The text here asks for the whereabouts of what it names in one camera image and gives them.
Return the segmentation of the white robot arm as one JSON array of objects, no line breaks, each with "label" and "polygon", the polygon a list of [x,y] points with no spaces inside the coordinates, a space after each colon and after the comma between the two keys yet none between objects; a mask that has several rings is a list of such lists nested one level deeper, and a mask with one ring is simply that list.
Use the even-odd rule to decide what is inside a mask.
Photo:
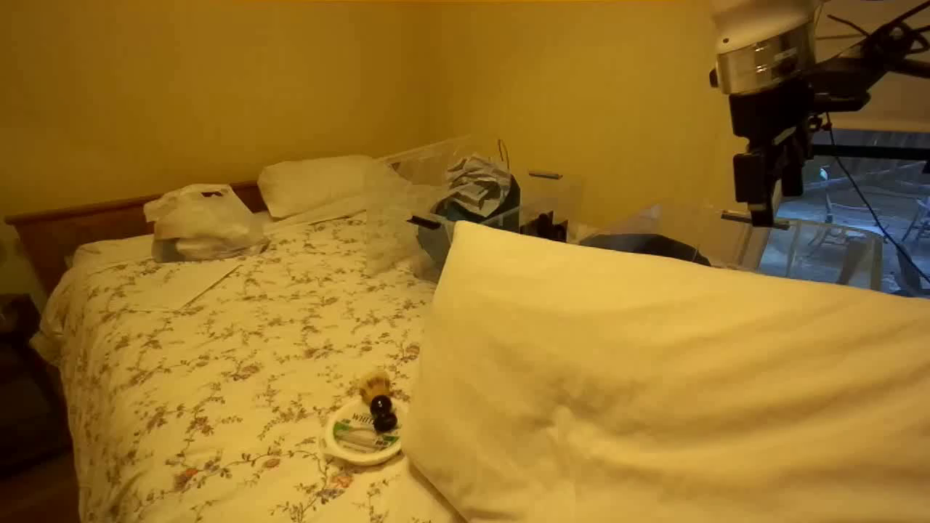
[{"label": "white robot arm", "polygon": [[869,105],[889,72],[927,79],[924,28],[909,25],[927,2],[904,9],[848,49],[821,60],[815,0],[712,0],[716,66],[710,84],[731,102],[734,134],[747,143],[734,158],[735,201],[752,227],[773,227],[773,194],[803,191],[812,136],[828,114]]}]

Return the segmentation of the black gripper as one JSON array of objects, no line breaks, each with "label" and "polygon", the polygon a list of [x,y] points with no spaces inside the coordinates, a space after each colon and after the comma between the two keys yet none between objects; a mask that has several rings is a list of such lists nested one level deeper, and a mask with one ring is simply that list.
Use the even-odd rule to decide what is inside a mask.
[{"label": "black gripper", "polygon": [[803,194],[808,159],[812,102],[797,88],[776,88],[731,100],[734,134],[747,143],[734,158],[735,201],[751,208],[752,227],[773,227],[773,194]]}]

